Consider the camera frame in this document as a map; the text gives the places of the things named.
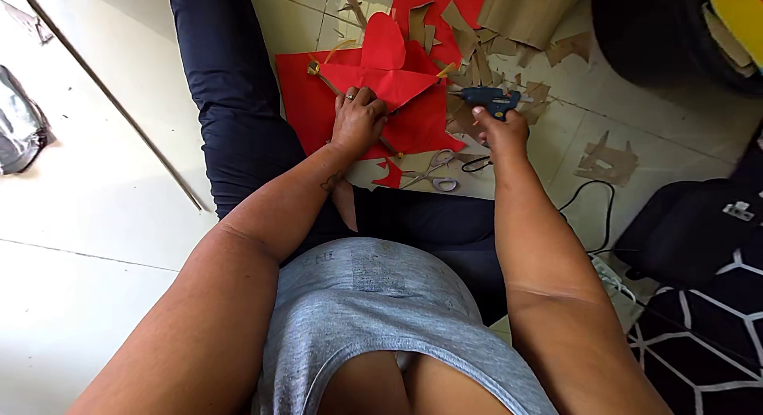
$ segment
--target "black bag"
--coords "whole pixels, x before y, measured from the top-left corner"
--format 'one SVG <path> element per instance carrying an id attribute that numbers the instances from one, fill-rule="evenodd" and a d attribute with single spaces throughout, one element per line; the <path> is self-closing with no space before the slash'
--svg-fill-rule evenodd
<path id="1" fill-rule="evenodd" d="M 632 279 L 651 277 L 676 288 L 708 283 L 730 254 L 763 231 L 763 199 L 726 179 L 680 181 L 652 196 L 615 244 L 633 267 Z"/>

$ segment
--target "dark blue pants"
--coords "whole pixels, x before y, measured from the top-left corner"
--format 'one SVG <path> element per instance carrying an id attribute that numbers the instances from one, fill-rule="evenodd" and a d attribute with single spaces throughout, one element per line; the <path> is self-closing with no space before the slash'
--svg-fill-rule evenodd
<path id="1" fill-rule="evenodd" d="M 223 218 L 306 156 L 281 118 L 278 85 L 251 0 L 170 2 L 188 87 L 199 108 L 207 177 Z M 409 244 L 459 274 L 486 324 L 506 314 L 493 202 L 386 188 L 354 191 L 359 234 L 328 200 L 287 262 L 320 244 L 358 235 Z"/>

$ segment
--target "silver plastic bag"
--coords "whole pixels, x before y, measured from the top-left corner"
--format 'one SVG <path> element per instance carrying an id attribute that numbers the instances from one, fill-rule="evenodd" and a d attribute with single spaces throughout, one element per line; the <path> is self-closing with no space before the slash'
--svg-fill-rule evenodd
<path id="1" fill-rule="evenodd" d="M 47 140 L 44 118 L 0 65 L 0 175 L 25 171 Z"/>

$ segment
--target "scissors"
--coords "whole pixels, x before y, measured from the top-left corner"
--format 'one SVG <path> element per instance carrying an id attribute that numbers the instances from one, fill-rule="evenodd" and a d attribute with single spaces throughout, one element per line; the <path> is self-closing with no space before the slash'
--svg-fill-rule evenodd
<path id="1" fill-rule="evenodd" d="M 413 180 L 408 181 L 400 188 L 412 186 L 421 180 L 428 180 L 432 183 L 432 186 L 434 186 L 435 190 L 437 191 L 447 193 L 449 191 L 455 190 L 456 187 L 459 186 L 459 182 L 457 180 L 454 180 L 453 178 L 439 178 L 437 176 L 430 176 L 434 170 L 440 169 L 441 167 L 447 165 L 451 160 L 453 160 L 453 150 L 446 148 L 444 150 L 438 151 L 432 157 L 432 161 L 430 161 L 430 165 L 426 168 L 426 172 L 403 172 L 403 176 L 413 178 Z"/>

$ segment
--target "hand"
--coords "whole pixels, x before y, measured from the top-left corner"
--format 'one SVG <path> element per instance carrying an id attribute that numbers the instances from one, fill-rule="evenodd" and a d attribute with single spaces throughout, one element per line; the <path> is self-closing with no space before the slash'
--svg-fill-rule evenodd
<path id="1" fill-rule="evenodd" d="M 506 113 L 506 121 L 501 122 L 493 118 L 483 107 L 473 108 L 472 113 L 474 119 L 487 129 L 486 132 L 480 133 L 479 137 L 482 141 L 490 143 L 493 163 L 506 158 L 527 159 L 529 128 L 527 119 L 522 114 L 512 109 Z"/>
<path id="2" fill-rule="evenodd" d="M 378 142 L 382 129 L 387 124 L 387 104 L 376 97 L 368 87 L 347 89 L 347 97 L 337 97 L 331 145 L 338 147 L 353 157 L 360 157 Z"/>

